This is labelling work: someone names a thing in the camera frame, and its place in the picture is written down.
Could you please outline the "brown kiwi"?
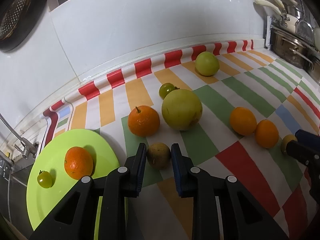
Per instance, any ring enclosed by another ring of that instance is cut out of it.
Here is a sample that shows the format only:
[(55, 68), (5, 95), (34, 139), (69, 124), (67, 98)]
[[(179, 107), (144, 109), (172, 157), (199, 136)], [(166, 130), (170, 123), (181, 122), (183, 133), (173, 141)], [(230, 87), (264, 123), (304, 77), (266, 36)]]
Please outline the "brown kiwi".
[(282, 154), (286, 154), (287, 144), (291, 141), (297, 141), (297, 138), (292, 134), (288, 134), (285, 137), (283, 137), (283, 139), (281, 141), (281, 145), (280, 145), (280, 150), (281, 150)]
[(166, 169), (171, 161), (171, 152), (169, 147), (162, 142), (150, 145), (147, 151), (147, 160), (154, 169)]

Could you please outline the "dark green tomato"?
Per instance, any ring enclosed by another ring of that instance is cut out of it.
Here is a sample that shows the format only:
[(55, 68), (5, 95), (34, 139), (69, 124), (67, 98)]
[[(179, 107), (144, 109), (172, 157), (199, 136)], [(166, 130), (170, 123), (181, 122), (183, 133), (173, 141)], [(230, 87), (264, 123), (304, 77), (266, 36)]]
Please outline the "dark green tomato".
[(39, 171), (39, 175), (37, 176), (37, 182), (44, 189), (48, 189), (53, 185), (52, 176), (47, 171)]

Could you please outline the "large orange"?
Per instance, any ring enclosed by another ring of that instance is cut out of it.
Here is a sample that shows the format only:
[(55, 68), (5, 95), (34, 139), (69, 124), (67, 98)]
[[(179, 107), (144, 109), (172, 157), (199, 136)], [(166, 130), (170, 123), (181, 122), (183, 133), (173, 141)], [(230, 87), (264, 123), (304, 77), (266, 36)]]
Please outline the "large orange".
[(94, 163), (88, 150), (82, 147), (71, 147), (65, 155), (65, 172), (75, 180), (84, 176), (90, 176), (93, 172)]

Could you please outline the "small orange citrus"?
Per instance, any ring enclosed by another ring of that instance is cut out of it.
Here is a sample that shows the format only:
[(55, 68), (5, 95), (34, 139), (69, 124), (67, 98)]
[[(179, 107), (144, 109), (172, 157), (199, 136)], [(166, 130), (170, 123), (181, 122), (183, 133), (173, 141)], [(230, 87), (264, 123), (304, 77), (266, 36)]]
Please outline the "small orange citrus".
[(270, 120), (261, 120), (255, 129), (254, 138), (262, 148), (273, 148), (279, 138), (277, 127)]

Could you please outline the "lime green plate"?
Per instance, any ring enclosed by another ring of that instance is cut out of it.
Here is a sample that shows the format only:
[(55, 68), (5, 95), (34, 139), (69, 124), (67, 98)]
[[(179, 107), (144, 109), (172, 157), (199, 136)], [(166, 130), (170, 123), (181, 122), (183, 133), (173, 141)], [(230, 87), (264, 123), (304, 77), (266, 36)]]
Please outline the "lime green plate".
[[(64, 168), (67, 150), (73, 146), (83, 147), (93, 155), (94, 179), (104, 177), (119, 167), (116, 154), (98, 133), (87, 129), (73, 129), (58, 135), (41, 151), (29, 174), (26, 202), (29, 220), (34, 230), (76, 183)], [(52, 174), (51, 188), (44, 189), (38, 184), (37, 176), (40, 171)]]

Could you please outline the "yellow-orange citrus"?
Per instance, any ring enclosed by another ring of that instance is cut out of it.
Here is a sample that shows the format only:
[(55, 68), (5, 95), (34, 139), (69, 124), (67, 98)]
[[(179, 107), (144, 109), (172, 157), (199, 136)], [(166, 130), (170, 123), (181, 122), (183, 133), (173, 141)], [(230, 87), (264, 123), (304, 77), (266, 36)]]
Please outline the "yellow-orange citrus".
[(229, 116), (229, 123), (232, 129), (243, 136), (251, 135), (257, 126), (254, 114), (245, 107), (236, 107)]

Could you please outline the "steel sink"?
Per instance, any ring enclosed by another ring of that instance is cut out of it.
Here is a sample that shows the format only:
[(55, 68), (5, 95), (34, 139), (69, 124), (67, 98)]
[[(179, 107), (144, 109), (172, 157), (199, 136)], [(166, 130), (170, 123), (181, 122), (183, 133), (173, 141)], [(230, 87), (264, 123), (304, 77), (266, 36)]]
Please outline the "steel sink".
[(33, 232), (27, 211), (27, 182), (34, 160), (21, 158), (1, 176), (1, 214), (25, 237)]

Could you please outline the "chrome short faucet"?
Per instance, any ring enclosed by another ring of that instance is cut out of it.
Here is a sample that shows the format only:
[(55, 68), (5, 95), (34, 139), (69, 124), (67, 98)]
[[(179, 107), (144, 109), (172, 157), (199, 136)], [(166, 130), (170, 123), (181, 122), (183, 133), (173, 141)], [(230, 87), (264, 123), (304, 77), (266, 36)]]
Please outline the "chrome short faucet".
[(20, 149), (17, 145), (14, 145), (14, 148), (21, 152), (22, 157), (24, 159), (28, 159), (31, 155), (34, 159), (36, 158), (37, 150), (39, 148), (39, 143), (31, 143), (28, 139), (21, 137), (7, 122), (7, 120), (0, 114), (1, 121), (3, 124), (10, 130), (10, 132), (20, 141), (21, 145), (23, 146), (23, 150)]

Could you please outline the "colourful striped tablecloth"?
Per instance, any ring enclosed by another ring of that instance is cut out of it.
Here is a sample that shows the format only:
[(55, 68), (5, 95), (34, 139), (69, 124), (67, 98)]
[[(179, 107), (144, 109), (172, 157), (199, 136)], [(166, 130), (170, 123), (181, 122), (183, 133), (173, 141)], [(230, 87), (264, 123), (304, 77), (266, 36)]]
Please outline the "colourful striped tablecloth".
[[(219, 61), (213, 76), (196, 70), (195, 60), (204, 51)], [(127, 126), (129, 113), (140, 105), (160, 111), (158, 90), (167, 82), (199, 97), (201, 120), (189, 131), (173, 130), (162, 121), (155, 135), (135, 136)], [(251, 110), (257, 121), (273, 122), (281, 138), (298, 129), (319, 133), (319, 87), (302, 70), (243, 41), (171, 51), (98, 77), (44, 112), (43, 144), (87, 129), (102, 136), (122, 164), (141, 142), (178, 143), (184, 155), (212, 175), (239, 178), (289, 238), (298, 239), (317, 211), (306, 168), (283, 156), (278, 146), (265, 149), (253, 136), (237, 135), (229, 124), (236, 107)]]

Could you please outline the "steel hanging spatula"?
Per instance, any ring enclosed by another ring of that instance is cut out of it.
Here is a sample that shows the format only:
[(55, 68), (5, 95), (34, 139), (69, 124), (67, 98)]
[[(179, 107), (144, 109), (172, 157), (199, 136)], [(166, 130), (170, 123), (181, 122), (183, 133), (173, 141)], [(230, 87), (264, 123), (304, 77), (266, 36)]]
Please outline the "steel hanging spatula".
[(296, 26), (296, 35), (303, 39), (305, 42), (309, 44), (314, 44), (314, 35), (313, 35), (313, 28), (310, 23), (306, 20), (305, 9), (303, 5), (303, 1), (300, 0), (300, 5), (302, 8), (301, 17), (295, 23)]

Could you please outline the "orange with stem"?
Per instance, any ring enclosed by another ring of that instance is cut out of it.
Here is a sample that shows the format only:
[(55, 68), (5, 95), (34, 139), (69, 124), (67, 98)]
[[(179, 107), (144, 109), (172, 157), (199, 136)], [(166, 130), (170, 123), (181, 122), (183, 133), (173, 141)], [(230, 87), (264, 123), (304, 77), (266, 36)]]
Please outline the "orange with stem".
[(134, 135), (150, 137), (159, 130), (159, 114), (149, 106), (136, 106), (128, 116), (127, 125)]

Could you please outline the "green apple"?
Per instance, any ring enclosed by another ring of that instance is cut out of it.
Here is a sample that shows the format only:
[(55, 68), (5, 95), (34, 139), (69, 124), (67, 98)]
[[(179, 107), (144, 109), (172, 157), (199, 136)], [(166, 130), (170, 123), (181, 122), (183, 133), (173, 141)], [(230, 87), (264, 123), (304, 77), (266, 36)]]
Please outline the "green apple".
[(204, 51), (197, 56), (195, 67), (201, 75), (213, 76), (218, 72), (220, 65), (214, 54)]

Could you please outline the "large yellow-green pomelo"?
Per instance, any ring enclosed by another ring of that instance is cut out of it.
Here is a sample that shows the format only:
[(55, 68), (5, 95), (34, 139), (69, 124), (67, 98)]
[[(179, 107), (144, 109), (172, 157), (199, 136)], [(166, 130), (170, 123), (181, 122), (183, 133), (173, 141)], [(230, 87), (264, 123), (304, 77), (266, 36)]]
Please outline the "large yellow-green pomelo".
[(170, 92), (162, 102), (164, 121), (175, 130), (192, 129), (202, 117), (202, 103), (198, 96), (186, 89)]

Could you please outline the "small green tomato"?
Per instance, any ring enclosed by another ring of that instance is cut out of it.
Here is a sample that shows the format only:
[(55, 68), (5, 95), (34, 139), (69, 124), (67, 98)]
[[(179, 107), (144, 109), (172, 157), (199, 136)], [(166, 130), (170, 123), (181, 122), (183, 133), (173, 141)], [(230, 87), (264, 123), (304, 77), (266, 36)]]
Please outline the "small green tomato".
[(178, 87), (176, 87), (175, 85), (173, 85), (172, 83), (164, 83), (163, 85), (161, 85), (160, 89), (159, 89), (159, 96), (161, 97), (162, 100), (164, 100), (164, 98), (173, 90), (177, 90)]

